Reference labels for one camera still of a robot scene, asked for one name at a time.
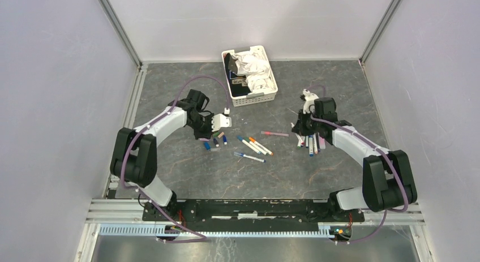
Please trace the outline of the white marker blue cap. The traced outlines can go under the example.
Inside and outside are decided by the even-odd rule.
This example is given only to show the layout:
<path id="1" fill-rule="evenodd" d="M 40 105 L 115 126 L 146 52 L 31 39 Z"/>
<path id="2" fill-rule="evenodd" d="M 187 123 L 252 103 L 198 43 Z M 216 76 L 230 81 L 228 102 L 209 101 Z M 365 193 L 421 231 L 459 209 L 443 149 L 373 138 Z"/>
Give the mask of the white marker blue cap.
<path id="1" fill-rule="evenodd" d="M 310 157 L 314 155 L 314 142 L 311 135 L 308 136 L 308 153 Z"/>

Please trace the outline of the green capped white marker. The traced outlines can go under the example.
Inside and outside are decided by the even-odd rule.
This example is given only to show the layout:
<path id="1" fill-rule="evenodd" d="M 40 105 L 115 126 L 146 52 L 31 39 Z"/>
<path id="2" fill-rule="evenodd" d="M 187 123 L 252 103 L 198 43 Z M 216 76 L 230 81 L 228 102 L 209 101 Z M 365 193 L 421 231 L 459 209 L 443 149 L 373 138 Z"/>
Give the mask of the green capped white marker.
<path id="1" fill-rule="evenodd" d="M 257 144 L 256 144 L 256 141 L 255 141 L 253 138 L 249 137 L 248 140 L 249 140 L 249 143 L 250 143 L 252 146 L 254 146 L 256 149 L 258 149 L 260 153 L 262 153 L 262 154 L 264 154 L 264 155 L 269 155 L 269 153 L 268 153 L 266 150 L 262 149 L 262 148 L 260 147 L 260 145 L 257 145 Z"/>

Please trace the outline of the orange capped white marker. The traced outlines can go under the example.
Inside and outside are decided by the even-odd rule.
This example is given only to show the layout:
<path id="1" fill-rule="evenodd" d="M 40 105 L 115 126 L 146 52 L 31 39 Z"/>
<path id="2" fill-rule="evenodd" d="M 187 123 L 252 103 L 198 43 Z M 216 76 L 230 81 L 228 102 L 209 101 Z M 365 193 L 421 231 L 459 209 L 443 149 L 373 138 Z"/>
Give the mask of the orange capped white marker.
<path id="1" fill-rule="evenodd" d="M 270 156 L 273 156 L 273 152 L 270 151 L 269 149 L 267 149 L 267 148 L 266 148 L 265 146 L 263 146 L 262 144 L 260 144 L 258 141 L 256 141 L 256 144 L 257 144 L 257 145 L 260 145 L 260 147 L 261 147 L 262 149 L 266 150 L 266 151 L 269 153 Z"/>

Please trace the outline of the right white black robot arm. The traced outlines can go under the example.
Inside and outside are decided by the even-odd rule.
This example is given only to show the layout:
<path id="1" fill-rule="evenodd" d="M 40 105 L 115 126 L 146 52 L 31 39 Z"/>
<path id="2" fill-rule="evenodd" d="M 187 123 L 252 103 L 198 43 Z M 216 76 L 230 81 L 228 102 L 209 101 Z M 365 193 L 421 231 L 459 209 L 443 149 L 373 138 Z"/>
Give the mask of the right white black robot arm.
<path id="1" fill-rule="evenodd" d="M 377 145 L 349 122 L 339 120 L 333 98 L 305 91 L 301 100 L 303 107 L 292 132 L 308 138 L 318 136 L 345 152 L 362 169 L 361 186 L 331 193 L 327 205 L 330 219 L 342 221 L 353 209 L 404 212 L 417 201 L 412 168 L 404 151 Z"/>

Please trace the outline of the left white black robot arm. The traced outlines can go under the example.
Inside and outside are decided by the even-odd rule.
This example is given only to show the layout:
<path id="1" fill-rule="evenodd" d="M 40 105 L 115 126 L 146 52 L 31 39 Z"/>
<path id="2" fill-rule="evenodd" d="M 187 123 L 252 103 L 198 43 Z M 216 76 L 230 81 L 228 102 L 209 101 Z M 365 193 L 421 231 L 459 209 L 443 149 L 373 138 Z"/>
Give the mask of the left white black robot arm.
<path id="1" fill-rule="evenodd" d="M 157 204 L 156 213 L 164 221 L 173 220 L 178 213 L 174 191 L 157 176 L 157 147 L 173 132 L 189 126 L 196 139 L 213 134 L 214 114 L 206 110 L 209 98 L 191 89 L 186 98 L 172 101 L 158 116 L 136 127 L 120 129 L 115 140 L 110 173 L 125 183 L 139 188 Z"/>

